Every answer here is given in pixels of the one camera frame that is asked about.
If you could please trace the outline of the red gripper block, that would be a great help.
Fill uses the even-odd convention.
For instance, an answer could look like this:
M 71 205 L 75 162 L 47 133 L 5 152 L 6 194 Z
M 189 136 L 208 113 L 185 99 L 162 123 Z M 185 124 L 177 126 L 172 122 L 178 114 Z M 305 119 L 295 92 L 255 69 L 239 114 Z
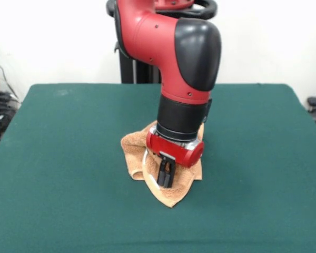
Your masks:
M 162 155 L 172 159 L 168 162 L 169 168 L 166 169 L 167 160 L 162 158 L 157 178 L 157 184 L 166 188 L 171 188 L 175 175 L 175 163 L 184 167 L 195 165 L 204 152 L 204 142 L 195 139 L 191 142 L 173 142 L 158 135 L 156 126 L 149 129 L 146 137 L 146 146 L 157 155 Z

